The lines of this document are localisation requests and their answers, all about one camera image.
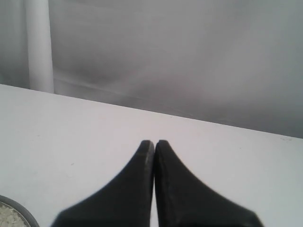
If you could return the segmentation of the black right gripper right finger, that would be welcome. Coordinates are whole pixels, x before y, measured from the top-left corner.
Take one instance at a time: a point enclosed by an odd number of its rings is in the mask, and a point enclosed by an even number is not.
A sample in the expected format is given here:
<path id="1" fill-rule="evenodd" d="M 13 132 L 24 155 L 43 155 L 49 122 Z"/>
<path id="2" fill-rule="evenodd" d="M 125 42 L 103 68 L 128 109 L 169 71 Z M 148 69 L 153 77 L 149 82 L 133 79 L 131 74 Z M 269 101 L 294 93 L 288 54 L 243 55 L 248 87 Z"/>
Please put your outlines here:
<path id="1" fill-rule="evenodd" d="M 261 227 L 258 216 L 218 194 L 182 163 L 166 140 L 154 157 L 160 227 Z"/>

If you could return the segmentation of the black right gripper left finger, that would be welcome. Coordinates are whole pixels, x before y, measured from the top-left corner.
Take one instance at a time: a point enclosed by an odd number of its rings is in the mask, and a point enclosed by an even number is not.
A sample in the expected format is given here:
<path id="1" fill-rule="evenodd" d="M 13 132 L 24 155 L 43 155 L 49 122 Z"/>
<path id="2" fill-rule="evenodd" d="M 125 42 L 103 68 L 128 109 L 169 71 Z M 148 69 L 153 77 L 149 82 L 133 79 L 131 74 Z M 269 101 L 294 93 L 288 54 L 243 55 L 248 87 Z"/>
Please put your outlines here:
<path id="1" fill-rule="evenodd" d="M 101 190 L 60 212 L 54 227 L 148 227 L 154 145 L 143 140 L 133 157 Z"/>

